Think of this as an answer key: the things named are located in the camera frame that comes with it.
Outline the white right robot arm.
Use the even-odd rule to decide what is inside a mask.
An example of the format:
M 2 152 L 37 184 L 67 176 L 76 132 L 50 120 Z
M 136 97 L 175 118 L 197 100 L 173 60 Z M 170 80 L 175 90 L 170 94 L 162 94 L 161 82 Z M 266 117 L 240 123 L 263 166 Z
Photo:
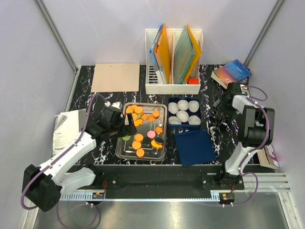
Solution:
M 272 143 L 275 110 L 259 102 L 268 99 L 250 96 L 243 92 L 241 83 L 229 83 L 227 90 L 213 104 L 217 122 L 235 120 L 238 126 L 238 144 L 228 160 L 211 179 L 220 189 L 230 189 L 242 184 L 244 167 L 260 149 Z

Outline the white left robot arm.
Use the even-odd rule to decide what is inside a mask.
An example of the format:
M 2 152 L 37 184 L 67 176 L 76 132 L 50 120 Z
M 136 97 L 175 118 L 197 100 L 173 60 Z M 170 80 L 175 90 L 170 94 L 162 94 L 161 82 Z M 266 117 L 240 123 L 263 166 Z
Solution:
M 81 187 L 93 189 L 103 185 L 103 172 L 94 165 L 85 165 L 69 173 L 84 155 L 94 150 L 101 142 L 136 134 L 132 115 L 125 115 L 122 104 L 115 102 L 105 107 L 102 115 L 86 121 L 85 127 L 63 150 L 38 167 L 29 165 L 23 175 L 20 203 L 29 199 L 36 207 L 46 212 L 52 209 L 66 194 Z

